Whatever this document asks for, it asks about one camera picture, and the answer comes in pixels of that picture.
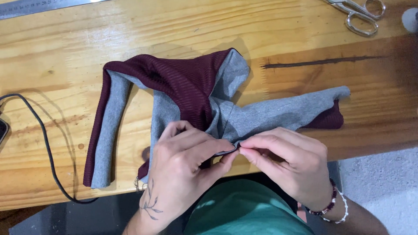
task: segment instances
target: red beaded bracelet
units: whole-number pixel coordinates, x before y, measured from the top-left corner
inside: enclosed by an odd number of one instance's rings
[[[312,215],[324,215],[325,213],[327,213],[328,211],[330,211],[334,207],[335,198],[337,197],[338,190],[337,190],[337,187],[334,183],[334,180],[329,178],[329,181],[331,182],[331,185],[332,185],[332,199],[331,199],[331,202],[322,211],[311,211],[311,209],[306,208],[310,214],[312,214]]]

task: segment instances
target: hand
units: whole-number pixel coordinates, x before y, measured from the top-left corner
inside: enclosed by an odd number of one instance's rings
[[[232,149],[229,141],[217,140],[187,121],[169,123],[154,147],[148,187],[139,203],[138,234],[156,234],[183,214],[231,169],[238,152],[208,169],[199,168],[202,162]]]
[[[276,128],[240,145],[240,153],[296,201],[313,211],[321,211],[331,202],[327,148],[318,140]],[[276,163],[268,158],[277,156],[285,161]]]

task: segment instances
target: scissors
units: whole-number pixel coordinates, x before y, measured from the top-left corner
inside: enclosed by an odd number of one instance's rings
[[[377,33],[379,26],[377,25],[376,21],[382,18],[383,14],[386,11],[386,6],[380,0],[366,0],[366,3],[363,6],[358,5],[352,0],[325,0],[325,1],[327,1],[329,4],[331,4],[335,8],[348,13],[348,17],[345,20],[345,25],[347,26],[349,30],[364,37],[371,37]],[[367,10],[366,4],[369,2],[375,2],[379,4],[379,7],[381,9],[381,13],[379,15],[372,14]],[[370,31],[366,31],[366,30],[361,30],[355,27],[354,25],[352,25],[351,20],[355,16],[368,22],[373,27],[373,29]]]

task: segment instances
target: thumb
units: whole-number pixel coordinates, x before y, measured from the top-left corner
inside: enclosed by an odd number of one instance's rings
[[[244,155],[251,164],[256,166],[271,179],[274,178],[275,173],[279,170],[277,163],[262,156],[257,150],[240,147],[240,154]]]
[[[213,164],[210,168],[203,169],[199,172],[198,178],[203,187],[210,188],[216,180],[220,179],[232,168],[232,162],[238,155],[238,151],[227,154],[221,158],[221,160]]]

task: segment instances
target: wooden table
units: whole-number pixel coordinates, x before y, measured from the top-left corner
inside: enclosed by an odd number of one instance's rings
[[[413,147],[418,44],[401,16],[414,2],[385,0],[374,38],[348,31],[347,15],[321,0],[112,0],[0,20],[0,95],[19,92],[34,105],[58,177],[78,199],[135,190],[153,103],[151,91],[136,87],[118,133],[116,180],[93,190],[82,178],[103,64],[137,54],[186,59],[236,48],[251,66],[234,97],[238,105],[347,85],[352,95],[341,101],[343,128],[302,131],[328,146],[329,160]],[[66,201],[36,119],[21,100],[9,99],[1,111],[11,132],[0,146],[0,210]],[[255,171],[239,156],[228,175]]]

